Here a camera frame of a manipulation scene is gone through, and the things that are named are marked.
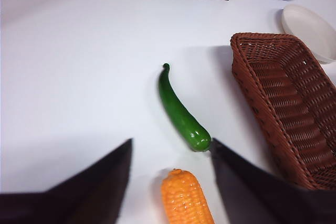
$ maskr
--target white plate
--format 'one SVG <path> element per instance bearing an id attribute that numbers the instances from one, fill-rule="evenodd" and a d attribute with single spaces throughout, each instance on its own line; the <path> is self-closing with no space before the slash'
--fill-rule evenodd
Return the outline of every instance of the white plate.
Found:
<path id="1" fill-rule="evenodd" d="M 287 5 L 282 12 L 286 34 L 301 39 L 321 64 L 336 61 L 336 31 L 316 13 L 299 5 Z"/>

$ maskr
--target white table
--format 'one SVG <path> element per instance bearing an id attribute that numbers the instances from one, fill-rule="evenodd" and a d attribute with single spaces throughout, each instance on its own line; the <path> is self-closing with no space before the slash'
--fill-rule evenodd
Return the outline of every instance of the white table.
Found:
<path id="1" fill-rule="evenodd" d="M 42 191 L 134 138 L 119 223 L 166 223 L 160 182 L 190 170 L 216 223 L 229 223 L 208 153 L 193 153 L 156 90 L 165 62 L 189 111 L 252 163 L 274 171 L 230 70 L 232 34 L 282 32 L 281 9 L 336 27 L 336 0 L 2 0 L 1 190 Z M 323 66 L 336 83 L 335 65 Z"/>

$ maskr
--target orange corn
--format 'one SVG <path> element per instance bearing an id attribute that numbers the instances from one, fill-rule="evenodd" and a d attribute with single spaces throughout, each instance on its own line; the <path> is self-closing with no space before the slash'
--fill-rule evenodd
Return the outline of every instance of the orange corn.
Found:
<path id="1" fill-rule="evenodd" d="M 162 181 L 161 194 L 170 224 L 214 224 L 201 186 L 190 172 L 169 172 Z"/>

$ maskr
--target toy vegetable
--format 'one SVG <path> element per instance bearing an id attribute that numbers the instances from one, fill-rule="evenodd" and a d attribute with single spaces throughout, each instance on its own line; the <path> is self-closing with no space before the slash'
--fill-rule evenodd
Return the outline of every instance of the toy vegetable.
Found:
<path id="1" fill-rule="evenodd" d="M 208 150 L 211 142 L 209 133 L 196 121 L 176 96 L 169 82 L 169 64 L 165 63 L 163 68 L 159 77 L 159 93 L 168 116 L 194 151 L 204 152 Z"/>
<path id="2" fill-rule="evenodd" d="M 203 191 L 190 172 L 169 172 L 162 181 L 161 194 L 170 224 L 214 224 Z"/>

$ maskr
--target wicker basket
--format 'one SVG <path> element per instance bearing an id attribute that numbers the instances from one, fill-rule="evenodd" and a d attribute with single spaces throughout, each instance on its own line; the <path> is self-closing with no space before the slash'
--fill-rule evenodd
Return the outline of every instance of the wicker basket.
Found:
<path id="1" fill-rule="evenodd" d="M 301 40 L 235 34 L 232 72 L 285 179 L 336 190 L 336 89 Z"/>

